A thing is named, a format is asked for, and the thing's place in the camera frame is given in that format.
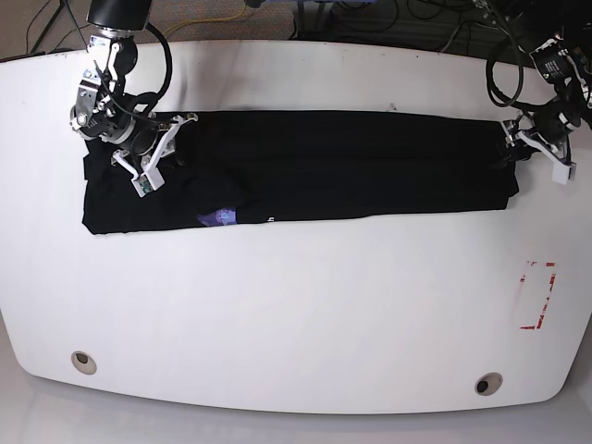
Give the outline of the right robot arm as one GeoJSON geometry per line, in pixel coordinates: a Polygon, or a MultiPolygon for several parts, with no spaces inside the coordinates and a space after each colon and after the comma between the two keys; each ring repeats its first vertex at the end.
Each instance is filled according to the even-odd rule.
{"type": "Polygon", "coordinates": [[[159,161],[175,153],[182,126],[198,120],[193,113],[165,118],[154,112],[172,81],[173,64],[165,36],[149,22],[151,9],[150,1],[90,3],[87,21],[96,32],[86,46],[89,65],[70,110],[70,127],[82,139],[115,146],[112,162],[131,174],[130,182],[141,197],[165,184],[159,161]],[[158,91],[134,95],[125,88],[138,61],[134,34],[139,31],[149,31],[160,42],[165,77],[158,91]]]}

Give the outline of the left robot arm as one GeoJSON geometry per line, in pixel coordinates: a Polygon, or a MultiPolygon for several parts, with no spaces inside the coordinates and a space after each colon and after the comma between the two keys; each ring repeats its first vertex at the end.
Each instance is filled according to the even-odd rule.
{"type": "Polygon", "coordinates": [[[591,123],[591,3],[589,1],[475,1],[484,18],[505,38],[489,52],[487,94],[493,105],[512,107],[517,118],[501,123],[506,163],[527,160],[540,152],[552,162],[552,180],[574,178],[570,134],[591,123]],[[502,53],[512,49],[518,67],[516,91],[509,96],[494,80],[502,53]],[[529,57],[555,96],[543,105],[520,100],[524,59],[529,57]]]}

